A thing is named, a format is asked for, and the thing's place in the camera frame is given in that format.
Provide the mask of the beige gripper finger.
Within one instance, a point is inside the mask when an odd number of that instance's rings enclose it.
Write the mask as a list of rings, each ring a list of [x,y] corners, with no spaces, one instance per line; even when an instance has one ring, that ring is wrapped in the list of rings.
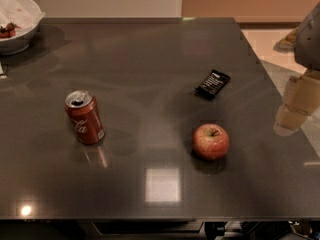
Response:
[[[295,133],[320,107],[320,71],[308,69],[286,83],[274,131],[280,136]]]

